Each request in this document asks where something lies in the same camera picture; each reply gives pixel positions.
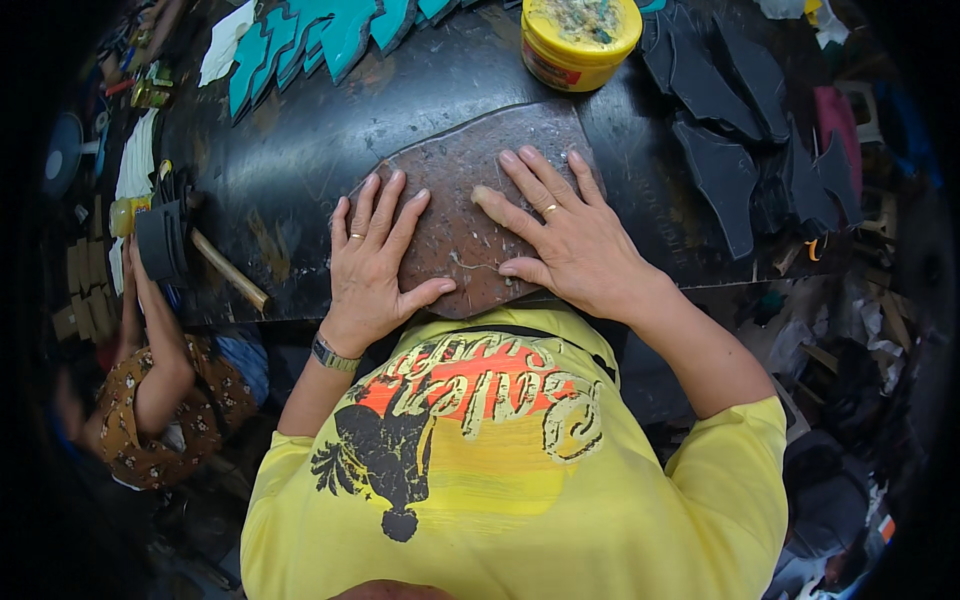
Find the hammer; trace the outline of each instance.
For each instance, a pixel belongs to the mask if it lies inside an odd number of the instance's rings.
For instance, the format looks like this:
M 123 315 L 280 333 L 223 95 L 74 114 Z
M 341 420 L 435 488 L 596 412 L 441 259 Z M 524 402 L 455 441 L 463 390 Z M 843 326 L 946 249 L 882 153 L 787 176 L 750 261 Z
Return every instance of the hammer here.
M 187 194 L 186 208 L 187 215 L 190 217 L 188 220 L 194 220 L 192 219 L 194 213 L 204 205 L 205 199 L 206 197 L 203 192 L 191 191 Z M 250 304 L 263 313 L 270 297 L 264 294 L 263 290 L 256 287 L 252 281 L 247 279 L 247 276 L 240 273 L 236 267 L 230 264 L 230 261 L 220 254 L 213 244 L 210 243 L 210 240 L 206 239 L 206 236 L 200 233 L 200 230 L 196 227 L 190 229 L 190 239 L 193 241 L 193 245 L 197 250 L 200 251 L 200 254 L 213 265 L 213 268 L 216 269 L 220 275 L 224 276 L 237 291 L 243 294 L 244 298 L 250 301 Z

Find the wooden handle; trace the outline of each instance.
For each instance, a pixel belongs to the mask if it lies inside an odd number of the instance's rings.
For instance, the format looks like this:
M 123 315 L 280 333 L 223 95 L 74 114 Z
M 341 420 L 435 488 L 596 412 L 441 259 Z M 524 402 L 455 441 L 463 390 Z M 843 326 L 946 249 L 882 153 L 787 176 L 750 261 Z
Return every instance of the wooden handle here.
M 239 290 L 240 293 L 250 301 L 250 304 L 262 313 L 270 297 L 264 294 L 263 290 L 256 287 L 252 281 L 247 279 L 247 276 L 237 271 L 237 268 L 230 264 L 230 261 L 220 254 L 220 252 L 213 247 L 213 244 L 210 243 L 210 240 L 206 239 L 206 236 L 200 233 L 199 230 L 196 228 L 191 229 L 190 239 L 193 240 L 193 245 L 197 247 L 200 254 L 210 261 L 213 268 L 219 271 L 220 275 L 226 277 L 227 281 Z

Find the orange clip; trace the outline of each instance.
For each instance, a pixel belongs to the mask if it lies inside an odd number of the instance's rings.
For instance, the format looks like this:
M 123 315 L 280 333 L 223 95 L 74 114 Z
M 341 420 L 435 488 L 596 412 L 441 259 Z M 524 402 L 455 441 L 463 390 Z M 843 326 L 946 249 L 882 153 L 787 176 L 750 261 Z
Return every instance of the orange clip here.
M 820 259 L 817 258 L 817 242 L 820 240 L 813 240 L 812 242 L 804 242 L 809 247 L 810 260 L 813 262 L 820 262 Z

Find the floral shirt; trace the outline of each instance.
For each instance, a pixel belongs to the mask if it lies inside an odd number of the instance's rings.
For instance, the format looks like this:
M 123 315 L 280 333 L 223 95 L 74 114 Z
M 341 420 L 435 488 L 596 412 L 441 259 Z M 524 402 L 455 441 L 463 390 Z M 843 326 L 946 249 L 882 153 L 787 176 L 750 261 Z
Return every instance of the floral shirt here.
M 97 406 L 104 410 L 100 443 L 104 462 L 113 476 L 139 489 L 157 489 L 185 479 L 204 456 L 220 449 L 223 436 L 216 410 L 223 415 L 227 431 L 256 413 L 250 386 L 223 357 L 211 356 L 209 342 L 186 336 L 193 369 L 209 387 L 209 394 L 189 394 L 174 413 L 171 427 L 178 428 L 182 444 L 162 439 L 141 438 L 136 432 L 133 400 L 136 388 L 154 365 L 150 347 L 141 348 L 115 366 L 97 395 Z

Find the graphic print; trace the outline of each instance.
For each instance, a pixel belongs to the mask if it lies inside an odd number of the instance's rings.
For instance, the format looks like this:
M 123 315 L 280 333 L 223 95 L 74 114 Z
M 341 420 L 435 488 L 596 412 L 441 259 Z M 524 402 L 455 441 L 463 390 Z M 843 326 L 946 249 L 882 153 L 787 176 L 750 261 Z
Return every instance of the graphic print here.
M 511 446 L 511 457 L 543 471 L 589 456 L 603 439 L 598 398 L 603 383 L 559 369 L 553 352 L 564 353 L 561 340 L 450 333 L 394 357 L 351 388 L 350 404 L 334 414 L 337 441 L 326 442 L 311 459 L 317 491 L 386 499 L 391 508 L 383 514 L 384 534 L 408 541 L 419 524 L 410 505 L 430 496 L 435 432 L 450 440 L 450 427 L 459 424 L 458 444 L 466 443 L 470 452 L 490 446 L 477 442 L 482 432 L 496 433 L 489 428 L 514 431 L 511 421 L 541 415 L 539 426 L 529 423 L 538 430 L 535 439 L 511 438 L 511 444 L 536 444 L 537 452 Z

